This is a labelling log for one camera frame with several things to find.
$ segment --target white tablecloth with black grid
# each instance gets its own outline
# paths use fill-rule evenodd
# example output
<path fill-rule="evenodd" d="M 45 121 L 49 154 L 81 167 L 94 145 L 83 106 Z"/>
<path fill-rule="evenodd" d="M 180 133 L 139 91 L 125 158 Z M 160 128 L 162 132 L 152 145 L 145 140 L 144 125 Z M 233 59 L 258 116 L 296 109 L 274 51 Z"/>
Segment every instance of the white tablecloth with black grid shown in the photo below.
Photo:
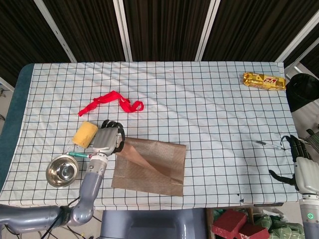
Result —
<path fill-rule="evenodd" d="M 296 134 L 285 91 L 242 83 L 244 72 L 284 76 L 283 63 L 269 62 L 104 62 L 35 64 L 19 141 L 0 194 L 0 203 L 66 205 L 79 195 L 88 159 L 77 158 L 80 173 L 56 189 L 45 178 L 49 162 L 68 151 L 92 152 L 71 139 L 81 122 L 120 122 L 129 137 L 187 146 L 183 197 L 111 187 L 110 156 L 95 209 L 181 209 L 298 200 L 294 187 L 271 178 L 272 169 L 291 176 L 289 150 L 280 144 Z M 145 109 L 125 113 L 118 102 L 99 105 L 78 117 L 93 98 L 117 91 Z"/>

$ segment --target brown cloth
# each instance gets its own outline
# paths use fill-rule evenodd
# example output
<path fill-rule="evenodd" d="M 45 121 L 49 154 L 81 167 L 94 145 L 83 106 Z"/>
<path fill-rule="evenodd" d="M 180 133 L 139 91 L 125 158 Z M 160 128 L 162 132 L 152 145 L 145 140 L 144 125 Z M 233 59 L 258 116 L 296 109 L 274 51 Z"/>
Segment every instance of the brown cloth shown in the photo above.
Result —
<path fill-rule="evenodd" d="M 185 145 L 126 138 L 112 187 L 183 196 L 185 152 Z"/>

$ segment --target stainless steel bowl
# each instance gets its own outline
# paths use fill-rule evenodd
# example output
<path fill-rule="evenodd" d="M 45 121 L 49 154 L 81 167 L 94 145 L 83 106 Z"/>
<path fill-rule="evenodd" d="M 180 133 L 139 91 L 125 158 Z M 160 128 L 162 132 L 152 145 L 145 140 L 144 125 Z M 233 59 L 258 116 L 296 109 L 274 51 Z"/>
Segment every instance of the stainless steel bowl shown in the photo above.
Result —
<path fill-rule="evenodd" d="M 56 188 L 69 186 L 74 182 L 79 172 L 79 165 L 75 158 L 61 155 L 54 158 L 46 169 L 46 180 Z"/>

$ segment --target red cloth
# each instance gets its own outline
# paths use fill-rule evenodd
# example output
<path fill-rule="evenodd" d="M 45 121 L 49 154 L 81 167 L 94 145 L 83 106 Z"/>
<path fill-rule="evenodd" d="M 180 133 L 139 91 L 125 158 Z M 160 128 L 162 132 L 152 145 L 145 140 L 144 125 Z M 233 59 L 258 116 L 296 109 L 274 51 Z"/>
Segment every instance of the red cloth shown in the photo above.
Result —
<path fill-rule="evenodd" d="M 93 102 L 88 104 L 84 109 L 80 110 L 78 115 L 82 116 L 85 113 L 94 110 L 99 104 L 105 104 L 115 100 L 119 100 L 120 106 L 126 113 L 133 113 L 136 111 L 142 111 L 144 109 L 143 102 L 135 101 L 134 104 L 131 105 L 129 99 L 124 98 L 121 94 L 117 93 L 116 91 L 111 91 L 110 93 L 104 96 L 94 98 Z"/>

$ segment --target floor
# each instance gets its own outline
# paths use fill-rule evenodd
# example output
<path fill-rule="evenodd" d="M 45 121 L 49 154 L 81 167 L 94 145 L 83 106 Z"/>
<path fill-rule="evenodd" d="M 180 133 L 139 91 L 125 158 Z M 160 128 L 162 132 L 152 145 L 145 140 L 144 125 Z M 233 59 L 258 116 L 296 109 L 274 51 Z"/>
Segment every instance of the floor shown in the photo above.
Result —
<path fill-rule="evenodd" d="M 12 93 L 6 91 L 8 97 L 0 98 L 0 114 L 6 116 L 7 109 L 9 107 L 9 103 L 12 97 Z M 295 125 L 297 132 L 300 136 L 306 136 L 306 129 L 312 128 L 317 131 L 317 125 L 319 124 L 319 101 L 310 103 L 307 107 L 300 109 L 293 113 Z M 2 129 L 3 122 L 0 121 L 0 132 Z M 317 152 L 312 151 L 312 155 L 314 160 L 319 162 L 319 154 Z M 254 211 L 272 211 L 272 212 L 281 212 L 286 215 L 286 218 L 289 222 L 292 223 L 300 223 L 302 224 L 301 213 L 298 202 L 289 202 L 284 203 L 282 207 L 263 207 L 263 208 L 254 208 Z M 101 220 L 102 211 L 95 211 L 94 216 Z M 101 223 L 95 218 L 92 218 L 87 224 L 82 225 L 80 227 L 72 227 L 72 230 L 76 231 L 79 235 L 82 235 L 86 239 L 96 239 L 100 235 Z M 66 228 L 56 228 L 52 231 L 52 235 L 47 236 L 46 238 L 58 238 L 58 239 L 76 239 L 81 238 L 81 236 L 73 234 Z M 2 231 L 3 239 L 16 239 L 17 236 L 10 234 L 6 229 Z M 39 233 L 27 233 L 19 236 L 20 239 L 37 239 L 41 238 Z"/>

